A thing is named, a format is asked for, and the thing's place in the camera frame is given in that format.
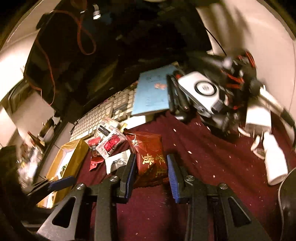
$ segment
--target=orange cord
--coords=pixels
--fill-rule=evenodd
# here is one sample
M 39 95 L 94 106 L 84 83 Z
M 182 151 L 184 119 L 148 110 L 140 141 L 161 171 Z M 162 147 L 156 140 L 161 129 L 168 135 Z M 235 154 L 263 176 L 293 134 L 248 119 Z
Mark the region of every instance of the orange cord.
M 87 0 L 84 0 L 83 1 L 83 9 L 86 10 L 87 8 Z M 71 16 L 74 21 L 76 22 L 77 24 L 77 44 L 78 44 L 78 47 L 80 49 L 80 51 L 84 54 L 84 55 L 91 55 L 93 54 L 95 51 L 96 51 L 96 41 L 94 40 L 94 38 L 92 37 L 92 35 L 82 26 L 82 22 L 83 22 L 83 18 L 84 18 L 84 14 L 80 16 L 80 19 L 78 19 L 73 13 L 69 12 L 69 11 L 64 11 L 64 10 L 53 10 L 52 12 L 54 13 L 64 13 L 64 14 L 67 14 L 69 16 Z M 87 35 L 89 36 L 89 38 L 91 39 L 92 41 L 92 44 L 93 44 L 93 51 L 91 53 L 87 53 L 83 46 L 82 46 L 82 43 L 81 43 L 81 30 Z M 53 99 L 52 99 L 52 102 L 49 106 L 51 106 L 54 102 L 54 97 L 55 97 L 55 91 L 56 91 L 56 85 L 55 85 L 55 81 L 54 81 L 54 77 L 53 77 L 53 74 L 52 74 L 52 67 L 50 65 L 50 61 L 49 61 L 49 57 L 48 55 L 46 54 L 46 52 L 44 51 L 44 49 L 41 47 L 40 43 L 39 43 L 39 40 L 36 38 L 35 40 L 36 42 L 36 45 L 38 46 L 38 48 L 41 50 L 41 52 L 44 54 L 45 58 L 46 58 L 46 61 L 47 61 L 47 65 L 48 65 L 48 68 L 49 68 L 49 72 L 50 72 L 50 77 L 52 79 L 52 85 L 53 85 L 53 89 L 54 89 L 54 96 L 53 96 Z M 34 85 L 32 85 L 30 82 L 29 82 L 30 86 L 35 89 L 35 90 L 38 90 L 41 92 L 41 98 L 42 98 L 42 89 L 41 88 L 38 88 Z

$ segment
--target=red candy wrapper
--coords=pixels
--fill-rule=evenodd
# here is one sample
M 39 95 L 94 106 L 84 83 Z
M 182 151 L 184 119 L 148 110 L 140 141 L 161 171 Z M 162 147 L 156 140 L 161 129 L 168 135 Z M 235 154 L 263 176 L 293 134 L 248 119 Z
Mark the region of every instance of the red candy wrapper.
M 98 144 L 100 142 L 101 142 L 100 137 L 91 139 L 91 140 L 89 140 L 87 142 L 87 144 L 91 148 L 91 164 L 90 164 L 90 169 L 89 170 L 92 170 L 92 169 L 96 168 L 99 163 L 104 161 L 104 158 L 102 158 L 100 153 L 98 153 L 98 151 L 96 150 L 96 147 L 98 146 Z
M 124 134 L 122 134 L 117 128 L 114 128 L 114 130 L 112 130 L 110 134 L 106 136 L 101 143 L 98 144 L 96 150 L 106 160 L 125 140 L 126 137 L 124 136 Z
M 134 187 L 168 183 L 168 166 L 163 154 L 161 135 L 140 131 L 125 134 L 132 151 L 137 154 L 139 172 Z

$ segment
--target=power adapter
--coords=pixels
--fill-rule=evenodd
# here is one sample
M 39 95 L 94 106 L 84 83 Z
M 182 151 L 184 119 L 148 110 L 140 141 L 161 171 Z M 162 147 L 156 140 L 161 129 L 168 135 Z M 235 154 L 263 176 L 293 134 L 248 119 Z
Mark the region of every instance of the power adapter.
M 262 137 L 265 132 L 271 133 L 270 109 L 264 100 L 256 97 L 249 99 L 245 130 L 253 137 Z

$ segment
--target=open box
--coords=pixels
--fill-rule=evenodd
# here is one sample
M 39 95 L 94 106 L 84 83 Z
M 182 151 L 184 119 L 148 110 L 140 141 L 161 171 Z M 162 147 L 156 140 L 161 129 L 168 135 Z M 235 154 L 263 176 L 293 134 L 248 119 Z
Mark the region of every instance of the open box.
M 57 180 L 68 176 L 76 177 L 88 150 L 88 144 L 82 139 L 62 145 L 50 166 L 46 178 L 48 180 Z M 55 203 L 60 202 L 71 189 L 72 187 L 68 187 L 51 193 L 39 202 L 38 206 L 51 208 Z

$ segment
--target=computer monitor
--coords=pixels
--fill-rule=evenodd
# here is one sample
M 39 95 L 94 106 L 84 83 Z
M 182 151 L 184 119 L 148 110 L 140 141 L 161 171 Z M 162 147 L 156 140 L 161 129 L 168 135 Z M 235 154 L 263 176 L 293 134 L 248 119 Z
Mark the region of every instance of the computer monitor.
M 42 97 L 69 122 L 75 122 L 97 104 L 135 82 L 141 72 L 186 59 L 187 50 L 210 50 L 211 44 L 195 6 L 142 0 L 88 1 L 83 9 L 75 1 L 62 0 L 55 10 L 78 19 L 95 40 L 96 51 L 85 55 L 78 47 L 78 25 L 65 13 L 53 12 L 38 25 L 37 40 L 48 55 L 55 82 L 44 53 L 35 43 L 24 76 L 42 89 Z M 92 5 L 100 17 L 94 19 Z M 89 53 L 93 43 L 81 32 L 81 45 Z

